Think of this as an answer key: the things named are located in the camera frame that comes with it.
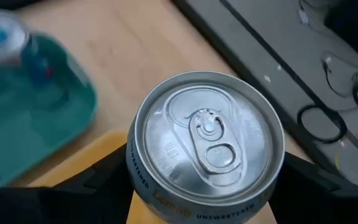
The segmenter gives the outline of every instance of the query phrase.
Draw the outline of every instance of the can lid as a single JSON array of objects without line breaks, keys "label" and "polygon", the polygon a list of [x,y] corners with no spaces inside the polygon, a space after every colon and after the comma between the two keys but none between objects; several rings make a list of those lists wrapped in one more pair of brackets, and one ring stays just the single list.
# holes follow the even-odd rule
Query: can lid
[{"label": "can lid", "polygon": [[258,98],[200,80],[169,89],[150,107],[144,121],[146,157],[167,185],[195,196],[226,197],[262,180],[274,156],[282,159],[283,131],[271,105],[248,84],[230,78]]},{"label": "can lid", "polygon": [[19,55],[27,43],[26,26],[15,14],[0,10],[0,61]]}]

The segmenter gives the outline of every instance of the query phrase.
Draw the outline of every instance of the can rim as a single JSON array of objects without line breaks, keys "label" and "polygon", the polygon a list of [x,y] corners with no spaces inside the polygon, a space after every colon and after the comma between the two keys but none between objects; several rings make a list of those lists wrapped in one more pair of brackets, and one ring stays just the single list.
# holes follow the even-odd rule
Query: can rim
[{"label": "can rim", "polygon": [[[237,81],[240,81],[242,82],[243,84],[247,85],[249,88],[251,88],[252,90],[254,90],[260,97],[262,97],[262,99],[265,100],[266,104],[269,105],[269,107],[271,107],[272,109],[272,112],[274,114],[274,117],[276,118],[276,120],[278,121],[278,125],[279,125],[279,128],[280,128],[280,133],[281,133],[281,139],[282,139],[282,145],[281,145],[281,148],[283,149],[283,152],[281,153],[281,156],[280,156],[280,161],[278,162],[278,169],[276,169],[272,175],[272,178],[270,178],[270,180],[268,180],[266,183],[264,183],[262,185],[262,187],[255,191],[253,194],[249,195],[248,197],[244,197],[238,201],[235,201],[235,202],[226,202],[224,203],[225,206],[231,206],[231,205],[237,205],[239,203],[244,203],[244,202],[247,202],[247,201],[250,201],[252,200],[253,198],[257,197],[258,195],[260,195],[261,193],[265,192],[272,184],[273,182],[277,179],[277,176],[278,176],[278,173],[280,172],[281,168],[282,168],[282,165],[283,165],[283,162],[284,162],[284,156],[285,156],[285,132],[283,130],[283,126],[281,124],[281,121],[280,121],[280,118],[278,117],[278,114],[277,112],[274,110],[274,107],[270,104],[270,102],[266,99],[266,97],[264,97],[263,94],[261,94],[258,90],[256,90],[253,86],[251,86],[250,84],[246,83],[245,81],[243,80],[240,80],[236,77],[233,77],[233,76],[230,76],[228,74],[225,74],[225,73],[221,73],[221,72],[215,72],[215,71],[211,71],[211,70],[193,70],[193,71],[188,71],[188,72],[183,72],[183,73],[180,73],[178,75],[174,75],[162,82],[160,82],[157,86],[155,86],[154,88],[152,88],[149,93],[145,96],[144,100],[142,101],[142,103],[140,104],[139,106],[139,109],[138,109],[138,113],[136,114],[135,116],[135,122],[134,122],[134,130],[137,130],[139,128],[142,128],[142,124],[139,124],[139,118],[140,118],[140,113],[139,111],[144,107],[145,105],[145,102],[147,101],[147,98],[154,92],[154,90],[156,90],[157,88],[159,88],[161,85],[163,85],[165,82],[167,82],[168,80],[172,79],[172,78],[175,78],[175,77],[179,77],[179,76],[182,76],[182,75],[186,75],[186,74],[189,74],[189,73],[195,73],[195,72],[211,72],[211,73],[217,73],[217,74],[220,74],[220,75],[224,75],[228,78],[231,78],[231,79],[235,79]],[[189,197],[186,197],[185,195],[183,194],[178,194],[177,192],[175,192],[174,190],[170,189],[165,183],[163,183],[161,180],[159,180],[158,178],[156,178],[155,175],[153,175],[153,173],[155,172],[154,170],[152,170],[149,166],[147,166],[146,164],[148,164],[148,161],[145,159],[145,157],[140,153],[140,147],[139,147],[139,142],[137,141],[139,138],[138,138],[138,132],[137,131],[134,131],[134,139],[135,139],[135,145],[136,145],[136,151],[139,155],[139,158],[140,160],[142,161],[142,164],[144,165],[144,168],[146,169],[146,171],[149,173],[149,175],[151,176],[151,178],[153,178],[154,181],[156,181],[156,183],[159,184],[159,186],[161,186],[164,190],[166,190],[167,192],[169,192],[170,194],[173,194],[177,197],[180,197],[181,199],[183,200],[187,200],[187,201],[190,201],[190,202],[193,202],[193,203],[196,203],[196,204],[199,204],[199,205],[206,205],[206,206],[212,206],[212,207],[220,207],[222,206],[222,204],[218,204],[218,203],[206,203],[206,202],[201,202],[201,201],[197,201],[197,200],[194,200],[192,198],[189,198]]]}]

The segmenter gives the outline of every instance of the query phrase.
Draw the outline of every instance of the wooden surface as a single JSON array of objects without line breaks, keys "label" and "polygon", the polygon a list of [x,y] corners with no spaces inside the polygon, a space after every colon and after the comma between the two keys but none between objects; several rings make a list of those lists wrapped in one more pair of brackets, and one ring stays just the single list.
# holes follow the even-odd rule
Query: wooden surface
[{"label": "wooden surface", "polygon": [[[169,0],[47,0],[19,14],[75,56],[98,89],[99,109],[84,135],[13,186],[54,185],[107,155],[115,147],[84,146],[111,129],[127,130],[144,96],[162,80],[189,70],[233,75]],[[307,159],[288,136],[286,143],[288,151]],[[162,221],[135,195],[128,223]],[[250,223],[275,223],[270,207]]]}]

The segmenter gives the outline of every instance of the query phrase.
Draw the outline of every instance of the aluminum can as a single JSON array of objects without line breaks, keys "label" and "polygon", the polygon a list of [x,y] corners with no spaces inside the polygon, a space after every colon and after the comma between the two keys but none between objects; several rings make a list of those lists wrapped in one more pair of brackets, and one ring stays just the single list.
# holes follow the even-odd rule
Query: aluminum can
[{"label": "aluminum can", "polygon": [[127,142],[135,191],[168,223],[243,223],[270,198],[283,163],[281,122],[252,86],[187,72],[142,102]]}]

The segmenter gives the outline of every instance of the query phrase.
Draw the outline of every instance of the yellow label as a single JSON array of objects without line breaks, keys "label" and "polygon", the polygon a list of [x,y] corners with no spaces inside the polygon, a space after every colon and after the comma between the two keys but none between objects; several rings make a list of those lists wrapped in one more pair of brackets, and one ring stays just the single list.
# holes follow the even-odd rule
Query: yellow label
[{"label": "yellow label", "polygon": [[163,197],[159,197],[157,194],[158,194],[158,190],[154,190],[153,198],[155,198],[163,206],[167,207],[168,209],[174,211],[175,213],[177,213],[179,215],[183,215],[184,217],[189,217],[191,215],[191,211],[186,210],[184,208],[177,208],[170,201],[168,201],[167,199],[165,199]]}]

